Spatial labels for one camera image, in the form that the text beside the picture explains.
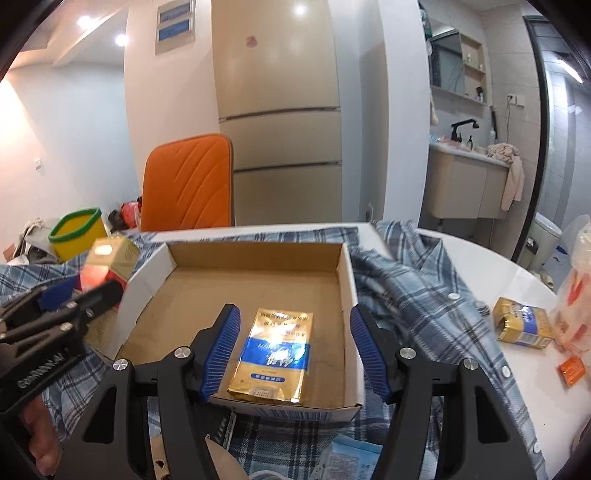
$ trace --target refrigerator door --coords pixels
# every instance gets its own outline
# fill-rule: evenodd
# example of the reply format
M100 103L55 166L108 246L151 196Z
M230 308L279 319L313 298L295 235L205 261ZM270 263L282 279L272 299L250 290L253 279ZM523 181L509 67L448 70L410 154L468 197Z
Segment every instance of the refrigerator door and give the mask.
M236 225L340 222L340 165L234 174Z
M215 0L220 118L339 106L327 0Z
M234 148L234 171L339 163L340 112L289 112L220 123Z

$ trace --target yellow bucket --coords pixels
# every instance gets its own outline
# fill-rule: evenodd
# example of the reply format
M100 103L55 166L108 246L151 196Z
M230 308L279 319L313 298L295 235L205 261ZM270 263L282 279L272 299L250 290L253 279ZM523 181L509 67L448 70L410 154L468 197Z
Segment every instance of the yellow bucket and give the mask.
M68 213L49 234L49 241L63 262L87 251L97 238L107 236L100 208Z

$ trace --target orange chair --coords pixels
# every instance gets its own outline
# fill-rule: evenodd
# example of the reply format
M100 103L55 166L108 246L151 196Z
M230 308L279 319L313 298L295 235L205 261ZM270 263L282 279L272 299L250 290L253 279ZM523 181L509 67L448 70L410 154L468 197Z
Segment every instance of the orange chair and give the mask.
M223 135L156 147L145 166L142 231L233 225L232 170L232 144Z

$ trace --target white wall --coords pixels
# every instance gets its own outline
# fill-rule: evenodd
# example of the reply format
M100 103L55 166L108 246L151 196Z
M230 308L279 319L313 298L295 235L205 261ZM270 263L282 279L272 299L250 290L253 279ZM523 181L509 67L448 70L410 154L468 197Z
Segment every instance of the white wall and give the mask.
M379 0L388 72L384 219L418 222L429 138L429 72L416 0Z
M491 8L480 13L491 53L493 104L496 108L499 141L515 145L521 154L525 172L520 202L514 202L503 220L495 221L491 248L511 258L534 188L540 152L540 89L530 36L519 5ZM510 107L507 95L525 96L525 106Z
M0 82L0 171L2 248L37 216L93 206L108 213L136 198L122 70L10 70Z
M359 218L368 205L374 219L384 217L388 171L388 72L378 0L360 0L357 11L361 77L362 171Z
M219 132L211 1L195 2L195 42L155 55L164 0L132 0L125 47L125 102L140 185L150 152L166 142Z

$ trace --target plastic bag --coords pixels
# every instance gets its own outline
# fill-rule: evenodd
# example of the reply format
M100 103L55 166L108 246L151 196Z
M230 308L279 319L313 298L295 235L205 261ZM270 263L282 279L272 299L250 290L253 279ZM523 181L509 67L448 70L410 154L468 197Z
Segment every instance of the plastic bag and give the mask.
M581 356L591 350L591 224L577 235L571 266L550 321L556 341Z

